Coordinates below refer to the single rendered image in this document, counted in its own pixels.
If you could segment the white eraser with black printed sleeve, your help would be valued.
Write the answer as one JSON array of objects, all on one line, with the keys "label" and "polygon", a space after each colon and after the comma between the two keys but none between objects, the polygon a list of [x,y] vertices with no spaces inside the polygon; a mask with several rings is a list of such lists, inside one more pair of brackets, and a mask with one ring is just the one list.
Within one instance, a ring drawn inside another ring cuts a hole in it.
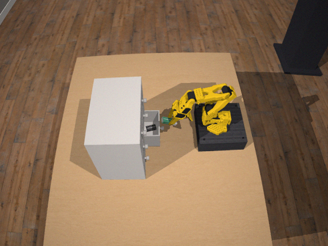
[{"label": "white eraser with black printed sleeve", "polygon": [[146,130],[147,132],[149,132],[149,131],[153,131],[153,130],[157,130],[157,129],[156,129],[156,125],[153,124],[153,125],[145,126],[144,127],[144,130]]}]

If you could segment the white chest of drawers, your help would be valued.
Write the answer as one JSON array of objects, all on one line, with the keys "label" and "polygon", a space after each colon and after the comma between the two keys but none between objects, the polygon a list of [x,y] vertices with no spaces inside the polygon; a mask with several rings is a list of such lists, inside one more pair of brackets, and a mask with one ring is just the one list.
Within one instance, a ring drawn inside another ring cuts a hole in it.
[{"label": "white chest of drawers", "polygon": [[146,179],[140,102],[141,76],[94,79],[84,146],[102,179]]}]

